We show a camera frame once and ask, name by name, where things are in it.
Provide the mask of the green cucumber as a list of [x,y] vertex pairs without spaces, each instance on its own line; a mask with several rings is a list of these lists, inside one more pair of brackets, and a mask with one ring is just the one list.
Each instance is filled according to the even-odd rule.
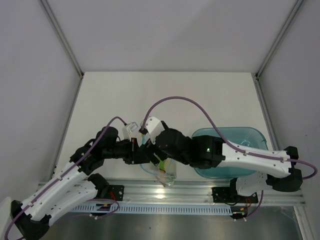
[[167,172],[170,163],[171,163],[171,160],[170,160],[170,159],[166,159],[166,160],[160,161],[160,163],[159,163],[159,169],[160,169],[161,171]]

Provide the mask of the clear zip top bag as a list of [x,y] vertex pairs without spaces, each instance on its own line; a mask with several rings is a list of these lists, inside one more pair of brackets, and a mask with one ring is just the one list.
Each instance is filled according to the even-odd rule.
[[[162,122],[165,130],[168,129],[167,124],[162,120],[160,120],[160,121]],[[158,148],[156,146],[156,144],[152,144],[151,143],[151,140],[149,139],[149,135],[147,135],[147,134],[143,138],[142,138],[142,135],[141,135],[141,145],[140,145],[140,147],[141,146],[146,146],[148,148]],[[155,165],[153,165],[152,162],[143,163],[143,164],[140,164],[139,166],[144,172],[154,176],[156,178],[156,180],[161,182],[161,184],[163,186],[170,187],[170,186],[174,185],[174,182],[177,179],[176,162],[173,159],[169,158],[167,155],[165,155],[165,160],[166,159],[171,160],[171,163],[169,164],[169,168],[167,169],[167,172],[164,172],[164,171],[160,170],[159,169],[159,165],[155,166]]]

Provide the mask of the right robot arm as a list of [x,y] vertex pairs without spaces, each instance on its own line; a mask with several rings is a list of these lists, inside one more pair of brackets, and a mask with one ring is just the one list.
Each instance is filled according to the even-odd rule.
[[197,169],[236,167],[254,173],[230,181],[228,196],[239,202],[256,192],[296,192],[303,183],[302,172],[290,161],[289,150],[269,151],[237,145],[221,137],[184,136],[155,117],[144,126],[149,139],[165,157]]

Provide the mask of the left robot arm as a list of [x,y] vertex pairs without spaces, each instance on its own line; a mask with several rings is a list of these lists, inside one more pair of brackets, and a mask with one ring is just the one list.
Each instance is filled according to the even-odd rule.
[[115,201],[110,184],[99,173],[106,159],[122,159],[128,165],[156,161],[153,144],[129,135],[118,141],[118,130],[102,128],[95,138],[78,148],[60,173],[29,198],[11,203],[11,218],[23,238],[39,240],[64,214],[88,200]]

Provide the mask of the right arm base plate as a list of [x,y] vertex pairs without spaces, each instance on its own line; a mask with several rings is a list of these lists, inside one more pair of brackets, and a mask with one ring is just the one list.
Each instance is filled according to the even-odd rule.
[[232,192],[230,187],[213,187],[211,192],[214,203],[235,206],[236,204],[257,204],[259,202],[257,193],[250,196],[242,196]]

